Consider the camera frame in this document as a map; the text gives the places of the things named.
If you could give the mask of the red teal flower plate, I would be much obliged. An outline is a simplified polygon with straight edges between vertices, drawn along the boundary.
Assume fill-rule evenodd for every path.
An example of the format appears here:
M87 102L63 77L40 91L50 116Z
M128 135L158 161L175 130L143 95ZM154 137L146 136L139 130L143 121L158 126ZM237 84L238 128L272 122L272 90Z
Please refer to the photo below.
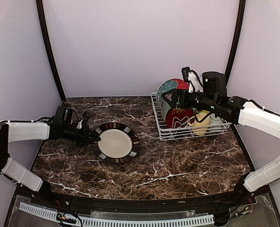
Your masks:
M189 85L187 82L184 82L184 80L179 79L179 78L172 78L172 79L168 79L165 82L163 82L159 88L157 89L157 94L156 94L156 100L157 100L157 104L158 106L161 107L161 104L163 102L163 97L162 94L164 92L167 92L171 89L188 89Z

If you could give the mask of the striped rim cream plate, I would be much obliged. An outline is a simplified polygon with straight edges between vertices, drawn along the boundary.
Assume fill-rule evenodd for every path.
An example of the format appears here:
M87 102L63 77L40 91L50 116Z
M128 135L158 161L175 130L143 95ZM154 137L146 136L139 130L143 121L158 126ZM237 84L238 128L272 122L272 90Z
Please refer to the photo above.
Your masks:
M134 159L140 151L140 140L131 127L118 122L107 122L95 128L101 141L92 144L93 152L102 160L122 164Z

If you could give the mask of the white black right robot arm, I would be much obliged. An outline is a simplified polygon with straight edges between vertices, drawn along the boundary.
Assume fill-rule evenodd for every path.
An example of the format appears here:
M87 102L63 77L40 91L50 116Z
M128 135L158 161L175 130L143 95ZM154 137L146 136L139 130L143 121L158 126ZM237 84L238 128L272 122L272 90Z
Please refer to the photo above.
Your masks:
M162 93L172 108L194 107L209 111L220 118L243 126L249 126L280 139L280 114L259 106L254 100L227 96L226 77L219 72L205 72L199 82L203 91L173 88ZM243 176L230 194L230 201L240 205L250 192L280 179L280 155L263 167Z

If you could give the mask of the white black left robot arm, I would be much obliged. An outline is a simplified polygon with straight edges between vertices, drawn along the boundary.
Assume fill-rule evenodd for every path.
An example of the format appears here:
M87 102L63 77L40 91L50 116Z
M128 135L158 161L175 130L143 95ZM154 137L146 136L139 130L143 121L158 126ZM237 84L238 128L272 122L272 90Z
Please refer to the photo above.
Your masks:
M15 161L8 152L8 145L27 140L63 139L81 147L100 141L99 134L92 132L87 125L86 115L73 123L73 113L72 109L59 106L52 117L31 121L0 120L0 174L37 192L37 199L45 206L55 203L55 195L45 188L48 183Z

